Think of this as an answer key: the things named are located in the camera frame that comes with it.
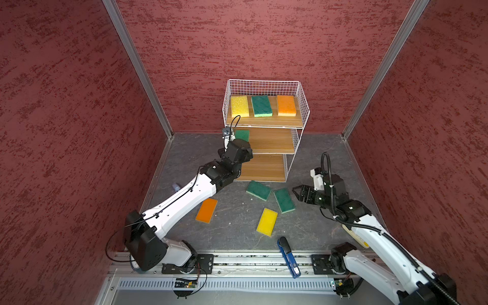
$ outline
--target blue stapler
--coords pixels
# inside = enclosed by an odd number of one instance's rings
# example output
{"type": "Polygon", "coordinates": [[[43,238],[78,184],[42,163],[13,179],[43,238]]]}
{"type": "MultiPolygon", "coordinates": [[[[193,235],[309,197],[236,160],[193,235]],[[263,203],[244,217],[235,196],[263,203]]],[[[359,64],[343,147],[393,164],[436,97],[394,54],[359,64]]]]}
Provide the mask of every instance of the blue stapler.
{"type": "Polygon", "coordinates": [[[301,275],[300,269],[298,269],[297,262],[293,257],[293,253],[291,253],[290,245],[288,244],[288,241],[284,236],[278,239],[278,248],[280,249],[283,258],[285,259],[286,265],[290,270],[291,276],[294,279],[298,278],[301,275]]]}

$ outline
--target top shelf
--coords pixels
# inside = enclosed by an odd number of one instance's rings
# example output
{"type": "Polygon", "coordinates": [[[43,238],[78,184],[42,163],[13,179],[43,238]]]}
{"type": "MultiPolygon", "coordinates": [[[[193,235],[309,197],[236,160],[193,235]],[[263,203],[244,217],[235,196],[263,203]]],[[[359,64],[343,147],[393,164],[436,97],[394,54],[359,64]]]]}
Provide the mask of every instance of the top shelf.
{"type": "MultiPolygon", "coordinates": [[[[239,126],[249,126],[249,127],[275,127],[275,128],[303,128],[304,124],[302,122],[302,115],[300,112],[300,107],[298,105],[298,100],[295,100],[295,108],[297,109],[297,115],[295,117],[279,117],[278,116],[278,105],[276,102],[276,96],[268,96],[269,103],[271,104],[271,110],[273,110],[272,117],[254,117],[254,111],[252,109],[251,96],[247,96],[247,102],[249,104],[249,117],[241,118],[239,120],[239,126]]],[[[232,111],[231,105],[229,103],[229,109],[227,112],[227,120],[225,121],[226,126],[230,126],[232,122],[232,111]]]]}

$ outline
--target bottom shelf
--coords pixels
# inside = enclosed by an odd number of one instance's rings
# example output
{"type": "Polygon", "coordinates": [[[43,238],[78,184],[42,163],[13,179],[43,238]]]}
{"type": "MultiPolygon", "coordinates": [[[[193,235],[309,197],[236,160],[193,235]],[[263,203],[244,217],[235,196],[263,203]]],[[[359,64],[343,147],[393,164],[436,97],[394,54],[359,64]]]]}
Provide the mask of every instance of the bottom shelf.
{"type": "Polygon", "coordinates": [[[236,180],[285,182],[283,155],[254,155],[251,161],[243,163],[241,176],[236,180]]]}

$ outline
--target metal corner post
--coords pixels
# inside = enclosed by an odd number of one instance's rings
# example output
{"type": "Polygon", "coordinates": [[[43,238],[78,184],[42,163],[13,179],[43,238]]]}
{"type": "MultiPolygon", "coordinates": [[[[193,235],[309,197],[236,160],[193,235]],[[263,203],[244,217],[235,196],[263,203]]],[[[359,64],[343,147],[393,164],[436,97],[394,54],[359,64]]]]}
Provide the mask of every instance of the metal corner post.
{"type": "Polygon", "coordinates": [[[127,54],[129,55],[130,61],[134,65],[134,69],[136,70],[137,75],[141,80],[142,86],[144,87],[144,90],[146,91],[146,94],[149,97],[151,104],[153,105],[154,111],[158,116],[161,126],[166,133],[166,136],[168,137],[168,139],[171,139],[173,137],[173,130],[169,125],[168,118],[166,117],[166,114],[164,114],[163,107],[159,102],[156,91],[154,90],[151,80],[147,75],[141,58],[137,53],[136,47],[132,41],[132,38],[130,37],[129,31],[125,26],[125,22],[123,21],[122,14],[120,13],[117,3],[115,2],[115,0],[102,0],[102,2],[107,9],[110,19],[112,20],[114,27],[119,34],[119,37],[122,41],[122,44],[124,45],[125,50],[127,51],[127,54]]]}
{"type": "Polygon", "coordinates": [[[408,36],[413,30],[413,27],[419,20],[420,16],[424,12],[425,7],[429,3],[429,0],[415,0],[410,7],[405,19],[403,20],[402,25],[398,29],[395,38],[391,42],[390,47],[388,48],[383,60],[376,70],[375,75],[371,79],[368,87],[366,88],[366,92],[364,93],[363,97],[358,103],[356,110],[354,111],[352,117],[349,119],[346,128],[342,132],[343,138],[347,140],[347,138],[351,135],[352,130],[358,123],[359,119],[361,118],[364,110],[368,106],[371,98],[373,97],[374,93],[380,86],[383,78],[385,77],[386,73],[390,69],[391,65],[395,61],[398,53],[402,49],[405,41],[407,40],[408,36]]]}

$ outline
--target white wire rack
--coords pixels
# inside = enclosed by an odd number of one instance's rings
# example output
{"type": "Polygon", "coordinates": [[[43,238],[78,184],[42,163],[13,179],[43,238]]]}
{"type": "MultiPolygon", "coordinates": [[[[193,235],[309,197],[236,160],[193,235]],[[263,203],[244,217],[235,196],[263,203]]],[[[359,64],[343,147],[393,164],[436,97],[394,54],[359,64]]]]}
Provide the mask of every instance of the white wire rack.
{"type": "Polygon", "coordinates": [[[227,87],[225,89],[224,104],[222,106],[222,114],[224,117],[224,125],[227,124],[226,119],[229,111],[230,97],[232,95],[292,95],[298,100],[300,108],[300,116],[302,118],[303,127],[296,128],[292,126],[259,126],[250,125],[249,127],[262,127],[262,128],[289,128],[293,139],[294,153],[291,162],[288,164],[286,161],[286,155],[283,155],[283,163],[285,167],[285,181],[288,178],[288,173],[295,159],[300,140],[302,138],[303,130],[305,129],[308,117],[310,115],[310,109],[305,97],[305,93],[302,84],[299,81],[254,81],[254,80],[236,80],[230,79],[227,81],[227,87]]]}

